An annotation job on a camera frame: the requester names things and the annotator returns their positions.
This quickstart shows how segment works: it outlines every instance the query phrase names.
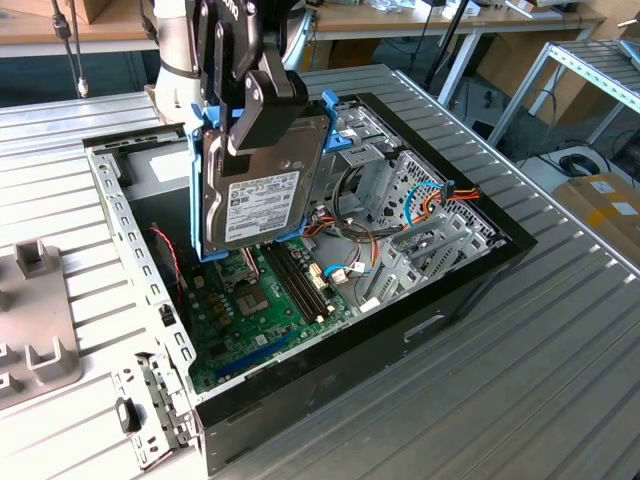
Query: slotted aluminum surface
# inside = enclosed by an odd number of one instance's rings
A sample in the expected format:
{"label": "slotted aluminum surface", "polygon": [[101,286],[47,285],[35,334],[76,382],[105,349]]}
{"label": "slotted aluminum surface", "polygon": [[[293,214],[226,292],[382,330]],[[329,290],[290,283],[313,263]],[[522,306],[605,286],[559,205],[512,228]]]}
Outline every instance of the slotted aluminum surface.
{"label": "slotted aluminum surface", "polygon": [[618,42],[558,42],[550,44],[549,56],[640,113],[640,71]]}
{"label": "slotted aluminum surface", "polygon": [[[539,244],[463,322],[220,478],[631,479],[640,468],[640,287],[630,268],[400,75],[369,66],[304,80],[315,97],[324,88],[378,94]],[[151,346],[78,140],[157,123],[141,94],[0,111],[0,126],[21,127],[0,130],[0,243],[43,235],[63,250],[86,372],[0,412],[3,471],[139,475],[108,372]],[[147,476],[202,472],[189,449]]]}

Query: green circuit board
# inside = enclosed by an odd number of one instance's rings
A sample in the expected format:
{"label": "green circuit board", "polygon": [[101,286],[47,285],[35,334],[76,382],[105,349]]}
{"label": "green circuit board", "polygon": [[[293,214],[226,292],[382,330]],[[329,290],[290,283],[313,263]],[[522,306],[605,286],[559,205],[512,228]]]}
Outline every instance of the green circuit board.
{"label": "green circuit board", "polygon": [[[281,251],[297,257],[300,271],[310,288],[315,288],[308,273],[313,260],[303,243],[296,239],[284,242],[283,247]],[[344,299],[328,287],[318,293],[331,313],[323,317],[322,322],[305,318],[273,263],[265,258],[264,248],[249,249],[259,271],[257,279],[231,285],[230,279],[247,274],[246,257],[239,251],[222,261],[182,272],[188,285],[183,315],[189,317],[189,336],[196,350],[190,373],[197,393],[208,391],[282,351],[322,335],[352,315]],[[245,314],[256,308],[260,310]]]}

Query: hard drive label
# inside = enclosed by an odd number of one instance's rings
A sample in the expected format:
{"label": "hard drive label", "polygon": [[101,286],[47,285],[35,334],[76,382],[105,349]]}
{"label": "hard drive label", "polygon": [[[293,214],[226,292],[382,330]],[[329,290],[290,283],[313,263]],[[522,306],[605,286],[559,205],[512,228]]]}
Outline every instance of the hard drive label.
{"label": "hard drive label", "polygon": [[299,175],[296,171],[229,185],[225,241],[284,227]]}

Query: red cable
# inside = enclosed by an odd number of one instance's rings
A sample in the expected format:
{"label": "red cable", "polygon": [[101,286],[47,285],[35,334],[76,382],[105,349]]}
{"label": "red cable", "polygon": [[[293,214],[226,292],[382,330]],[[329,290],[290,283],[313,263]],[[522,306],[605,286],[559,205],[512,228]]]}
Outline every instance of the red cable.
{"label": "red cable", "polygon": [[176,251],[173,248],[173,244],[169,237],[167,237],[164,233],[162,233],[159,229],[155,227],[151,227],[151,231],[155,232],[157,235],[160,235],[160,238],[164,240],[164,243],[169,247],[169,251],[171,252],[171,258],[173,258],[173,266],[176,269],[176,283],[178,285],[178,293],[182,294],[182,287],[180,286],[180,268],[178,267],[178,257],[176,256]]}

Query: wooden desk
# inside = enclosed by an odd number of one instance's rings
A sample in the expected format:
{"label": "wooden desk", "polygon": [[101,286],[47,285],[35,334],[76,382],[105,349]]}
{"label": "wooden desk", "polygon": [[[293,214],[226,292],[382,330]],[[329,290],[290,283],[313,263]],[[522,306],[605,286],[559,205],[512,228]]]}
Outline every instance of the wooden desk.
{"label": "wooden desk", "polygon": [[[383,38],[418,36],[426,15],[413,9],[399,13],[381,13],[368,5],[324,5],[318,9],[318,40],[344,40],[351,38]],[[482,33],[583,30],[598,25],[605,18],[589,9],[581,14],[565,14],[562,19],[530,20],[512,9],[483,8],[480,15],[463,19],[457,32],[466,34],[482,30]],[[441,35],[450,21],[437,15],[429,20],[427,35]]]}
{"label": "wooden desk", "polygon": [[[152,17],[148,2],[144,4]],[[78,29],[83,53],[157,48],[142,30],[137,0],[113,0],[94,23],[79,23]],[[64,47],[55,36],[50,17],[0,10],[0,58],[62,54]]]}
{"label": "wooden desk", "polygon": [[[4,17],[0,18],[0,57],[64,54],[62,44],[53,33],[50,18],[10,11],[0,13]],[[152,17],[150,9],[147,14]],[[318,9],[315,36],[317,41],[418,36],[422,34],[425,20],[424,14],[413,9],[385,14],[369,5],[324,5]],[[581,14],[567,14],[563,19],[552,20],[529,20],[507,8],[483,8],[479,16],[463,19],[458,27],[457,33],[466,35],[466,38],[438,101],[443,105],[449,103],[484,33],[579,30],[577,39],[584,40],[603,20],[604,17],[589,8]],[[449,23],[441,16],[432,17],[426,35],[442,35]],[[157,48],[145,37],[137,2],[133,0],[114,0],[95,23],[79,25],[79,29],[83,53]]]}

